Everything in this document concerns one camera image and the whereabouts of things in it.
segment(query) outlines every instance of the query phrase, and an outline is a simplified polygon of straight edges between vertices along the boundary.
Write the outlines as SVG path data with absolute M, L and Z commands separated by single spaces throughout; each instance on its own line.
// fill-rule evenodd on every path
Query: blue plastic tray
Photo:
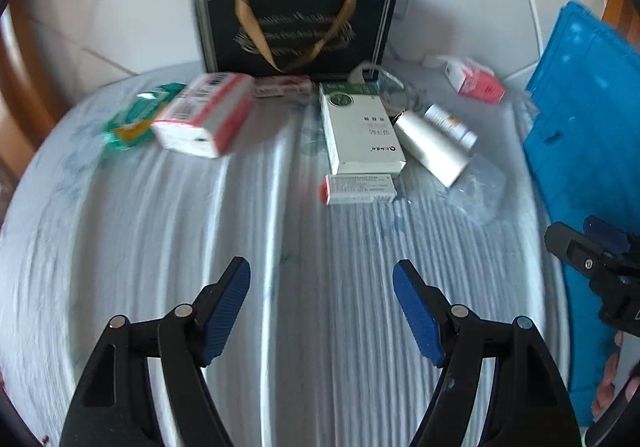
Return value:
M 541 113 L 524 143 L 552 221 L 582 231 L 597 216 L 640 231 L 640 56 L 585 7 L 562 8 L 527 89 Z M 598 319 L 600 299 L 564 267 L 571 326 L 570 396 L 581 425 L 615 331 Z

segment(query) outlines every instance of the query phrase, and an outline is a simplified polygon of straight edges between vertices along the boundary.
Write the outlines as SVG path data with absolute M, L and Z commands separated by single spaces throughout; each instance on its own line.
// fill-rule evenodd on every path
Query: metal screw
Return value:
M 530 330 L 533 328 L 533 321 L 529 319 L 529 317 L 518 317 L 516 322 L 523 330 Z
M 462 304 L 456 304 L 455 306 L 451 307 L 451 313 L 453 313 L 453 315 L 455 315 L 456 317 L 460 317 L 461 319 L 463 319 L 467 315 L 469 315 L 469 308 L 463 306 Z
M 193 312 L 193 307 L 190 304 L 180 304 L 175 310 L 176 317 L 188 317 Z
M 116 315 L 109 321 L 109 328 L 122 328 L 126 322 L 127 319 L 125 319 L 123 315 Z

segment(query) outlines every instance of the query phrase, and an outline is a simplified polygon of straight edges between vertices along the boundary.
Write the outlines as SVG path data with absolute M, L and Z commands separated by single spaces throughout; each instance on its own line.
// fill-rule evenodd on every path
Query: green package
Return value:
M 107 147 L 130 149 L 149 140 L 153 135 L 151 123 L 183 89 L 184 84 L 172 82 L 137 94 L 128 109 L 122 110 L 104 124 L 102 132 L 107 140 Z

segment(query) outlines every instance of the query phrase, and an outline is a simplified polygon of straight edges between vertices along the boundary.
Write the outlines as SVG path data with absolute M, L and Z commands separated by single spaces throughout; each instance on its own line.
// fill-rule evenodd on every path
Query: finger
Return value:
M 620 352 L 616 351 L 609 357 L 607 363 L 604 366 L 604 376 L 602 377 L 602 384 L 609 385 L 613 383 L 613 379 L 616 378 L 618 372 L 618 361 L 620 359 Z
M 591 414 L 596 418 L 602 412 L 602 406 L 598 403 L 598 399 L 594 398 L 593 403 L 591 404 Z
M 628 383 L 625 389 L 626 401 L 631 401 L 631 399 L 634 397 L 634 394 L 636 393 L 636 390 L 638 390 L 638 387 L 640 387 L 640 379 L 632 379 Z
M 613 394 L 613 385 L 605 385 L 603 383 L 600 384 L 600 386 L 598 387 L 598 391 L 596 392 L 596 399 L 603 409 L 609 407 L 611 402 L 613 402 Z

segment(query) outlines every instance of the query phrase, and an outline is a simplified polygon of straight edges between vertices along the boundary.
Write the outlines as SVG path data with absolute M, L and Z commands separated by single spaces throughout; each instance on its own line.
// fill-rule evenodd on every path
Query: gold ribbon handle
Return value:
M 280 73 L 288 73 L 296 68 L 300 68 L 309 64 L 309 62 L 313 61 L 320 52 L 322 48 L 335 36 L 340 33 L 340 30 L 347 24 L 353 14 L 356 11 L 356 3 L 357 0 L 344 0 L 342 7 L 340 8 L 340 12 L 335 17 L 334 22 L 331 24 L 331 27 L 327 30 L 318 42 L 311 45 L 307 48 L 302 55 L 300 55 L 297 59 L 291 62 L 288 66 L 283 69 L 280 69 L 276 64 L 276 61 L 273 58 L 273 54 L 271 53 L 271 49 L 269 48 L 269 43 L 267 39 L 264 37 L 264 33 L 262 32 L 262 28 L 260 28 L 260 23 L 255 18 L 254 11 L 249 4 L 249 0 L 236 0 L 236 18 L 240 23 L 240 26 L 244 29 L 246 34 L 255 44 L 255 47 L 260 52 L 260 55 L 264 57 L 264 59 L 277 71 Z

